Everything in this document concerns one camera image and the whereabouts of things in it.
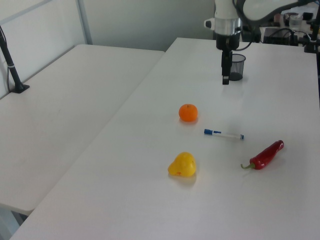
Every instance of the tabletop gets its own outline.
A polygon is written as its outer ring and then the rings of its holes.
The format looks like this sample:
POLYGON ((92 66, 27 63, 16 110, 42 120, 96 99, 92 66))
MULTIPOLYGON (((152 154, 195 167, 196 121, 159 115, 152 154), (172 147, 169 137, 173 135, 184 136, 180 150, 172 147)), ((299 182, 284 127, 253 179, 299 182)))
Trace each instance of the tabletop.
POLYGON ((178 38, 12 240, 317 239, 316 56, 255 43, 242 54, 243 80, 222 85, 215 41, 178 38), (187 103, 191 124, 178 116, 187 103), (278 140, 266 168, 240 167, 278 140), (193 177, 168 175, 181 152, 193 177))
POLYGON ((0 100, 0 207, 29 215, 164 53, 78 45, 0 100))

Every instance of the red chili pepper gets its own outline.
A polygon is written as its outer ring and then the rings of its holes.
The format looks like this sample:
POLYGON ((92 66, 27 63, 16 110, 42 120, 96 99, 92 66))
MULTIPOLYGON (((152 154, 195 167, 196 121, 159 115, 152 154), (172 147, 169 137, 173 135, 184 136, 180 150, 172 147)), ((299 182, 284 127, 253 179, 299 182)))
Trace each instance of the red chili pepper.
POLYGON ((284 142, 282 140, 276 141, 271 146, 267 147, 265 150, 260 152, 257 156, 250 159, 250 165, 244 167, 241 164, 241 167, 243 169, 256 169, 260 170, 263 169, 265 166, 268 165, 268 163, 271 162, 272 159, 274 159, 277 152, 279 152, 281 149, 284 148, 284 142))

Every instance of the tangerine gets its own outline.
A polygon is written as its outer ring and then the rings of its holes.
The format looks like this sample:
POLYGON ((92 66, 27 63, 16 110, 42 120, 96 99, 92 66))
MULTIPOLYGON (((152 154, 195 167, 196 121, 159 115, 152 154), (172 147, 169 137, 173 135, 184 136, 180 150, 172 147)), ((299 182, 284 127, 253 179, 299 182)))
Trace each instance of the tangerine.
POLYGON ((198 117, 198 109, 195 105, 184 104, 179 109, 179 116, 185 122, 193 122, 198 117))

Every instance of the pen holder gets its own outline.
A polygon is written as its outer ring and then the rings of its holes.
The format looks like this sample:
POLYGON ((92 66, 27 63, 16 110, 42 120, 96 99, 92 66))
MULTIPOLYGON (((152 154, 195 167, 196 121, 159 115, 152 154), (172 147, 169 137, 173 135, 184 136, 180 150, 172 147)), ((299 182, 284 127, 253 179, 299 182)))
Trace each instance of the pen holder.
POLYGON ((241 54, 232 54, 232 66, 230 70, 230 81, 239 81, 243 78, 246 57, 241 54))

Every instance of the white panel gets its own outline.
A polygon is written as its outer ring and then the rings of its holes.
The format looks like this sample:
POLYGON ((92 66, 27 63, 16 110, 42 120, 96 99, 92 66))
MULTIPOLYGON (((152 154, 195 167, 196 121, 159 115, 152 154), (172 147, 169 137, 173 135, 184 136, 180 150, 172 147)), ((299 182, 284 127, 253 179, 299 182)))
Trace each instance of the white panel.
MULTIPOLYGON (((76 0, 52 0, 2 28, 21 81, 73 46, 85 43, 76 0)), ((7 64, 0 52, 0 97, 7 92, 6 81, 7 64)))
POLYGON ((177 37, 213 39, 214 0, 80 0, 94 45, 166 51, 177 37))
POLYGON ((0 0, 0 21, 14 17, 50 0, 0 0))

